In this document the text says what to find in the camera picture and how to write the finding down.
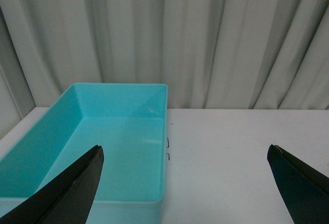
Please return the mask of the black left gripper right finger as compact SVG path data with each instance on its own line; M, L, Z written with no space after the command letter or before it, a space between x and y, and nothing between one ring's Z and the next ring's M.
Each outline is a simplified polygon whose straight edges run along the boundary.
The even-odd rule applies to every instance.
M328 177L277 145L267 160L293 222L328 223Z

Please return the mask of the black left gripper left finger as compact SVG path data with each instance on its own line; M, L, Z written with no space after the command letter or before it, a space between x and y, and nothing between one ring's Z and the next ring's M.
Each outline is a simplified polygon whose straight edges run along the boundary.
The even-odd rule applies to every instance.
M96 145L39 191L1 217L1 223L86 223L104 163Z

